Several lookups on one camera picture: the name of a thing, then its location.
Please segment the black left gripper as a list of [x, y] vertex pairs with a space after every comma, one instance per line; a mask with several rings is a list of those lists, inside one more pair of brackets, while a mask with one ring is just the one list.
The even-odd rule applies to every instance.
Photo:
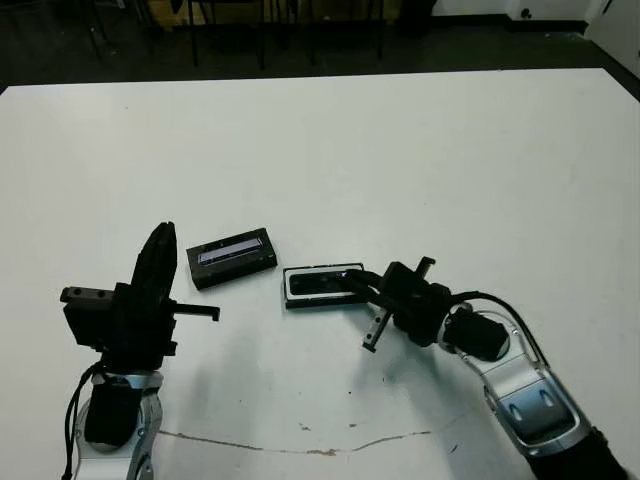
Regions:
[[158, 369], [176, 353], [172, 335], [177, 315], [216, 322], [216, 306], [178, 303], [169, 297], [177, 268], [175, 224], [161, 222], [138, 254], [132, 286], [114, 289], [69, 286], [63, 313], [77, 344], [101, 355], [108, 369]]

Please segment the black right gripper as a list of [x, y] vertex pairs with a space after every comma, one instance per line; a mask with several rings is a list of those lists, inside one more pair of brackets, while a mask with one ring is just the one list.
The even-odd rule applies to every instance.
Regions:
[[436, 263], [422, 257], [415, 269], [401, 262], [391, 262], [380, 276], [361, 269], [347, 269], [342, 274], [343, 285], [360, 302], [379, 308], [362, 346], [374, 353], [384, 329], [391, 323], [409, 340], [426, 347], [436, 341], [452, 298], [448, 287], [426, 279]]

